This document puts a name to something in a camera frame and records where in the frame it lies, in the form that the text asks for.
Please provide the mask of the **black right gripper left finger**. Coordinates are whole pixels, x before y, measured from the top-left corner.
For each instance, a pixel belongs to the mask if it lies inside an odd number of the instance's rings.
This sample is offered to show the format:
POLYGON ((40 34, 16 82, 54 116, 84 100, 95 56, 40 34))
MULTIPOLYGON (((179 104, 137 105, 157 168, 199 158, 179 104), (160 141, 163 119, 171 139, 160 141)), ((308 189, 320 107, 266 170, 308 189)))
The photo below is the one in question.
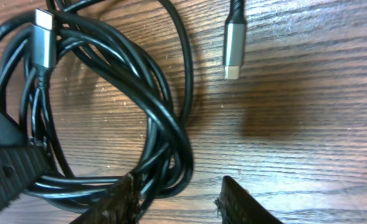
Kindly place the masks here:
POLYGON ((70 224, 136 224, 140 186, 138 175, 125 175, 108 189, 93 208, 70 224))

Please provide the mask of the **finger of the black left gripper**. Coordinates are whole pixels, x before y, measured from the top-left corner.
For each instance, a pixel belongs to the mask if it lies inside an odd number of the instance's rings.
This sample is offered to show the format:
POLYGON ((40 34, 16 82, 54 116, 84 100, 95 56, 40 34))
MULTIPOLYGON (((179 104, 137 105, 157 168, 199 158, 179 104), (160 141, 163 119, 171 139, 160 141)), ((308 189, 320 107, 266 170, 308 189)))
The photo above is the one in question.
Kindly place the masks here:
POLYGON ((47 167, 41 147, 0 148, 0 212, 33 184, 47 167))

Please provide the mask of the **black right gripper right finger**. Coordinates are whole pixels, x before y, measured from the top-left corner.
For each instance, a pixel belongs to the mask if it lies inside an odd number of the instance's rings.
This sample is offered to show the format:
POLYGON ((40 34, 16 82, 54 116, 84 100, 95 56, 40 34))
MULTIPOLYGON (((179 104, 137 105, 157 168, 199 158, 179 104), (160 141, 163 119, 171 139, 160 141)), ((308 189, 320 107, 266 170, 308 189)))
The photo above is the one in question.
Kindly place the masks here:
POLYGON ((215 205, 222 224, 282 224, 228 175, 222 179, 215 205))

